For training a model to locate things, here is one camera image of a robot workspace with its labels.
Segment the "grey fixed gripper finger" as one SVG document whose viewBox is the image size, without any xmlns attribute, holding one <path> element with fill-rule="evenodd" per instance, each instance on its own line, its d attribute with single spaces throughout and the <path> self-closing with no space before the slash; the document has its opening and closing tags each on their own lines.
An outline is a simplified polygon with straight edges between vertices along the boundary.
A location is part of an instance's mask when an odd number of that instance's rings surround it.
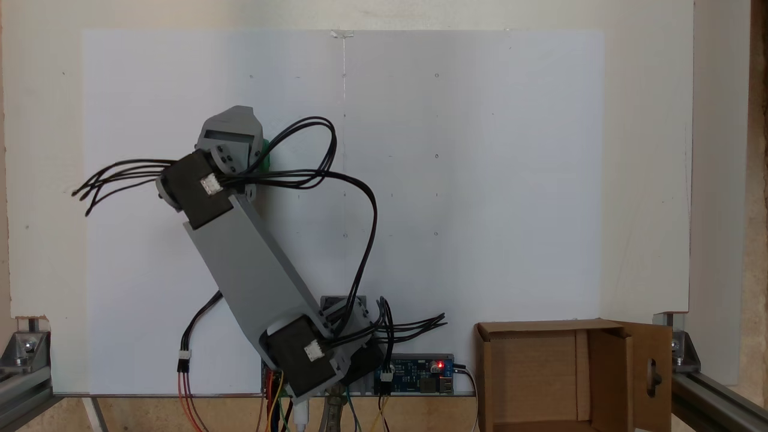
<svg viewBox="0 0 768 432">
<path fill-rule="evenodd" d="M 262 140 L 263 126 L 248 106 L 233 106 L 203 123 L 203 139 Z"/>
</svg>

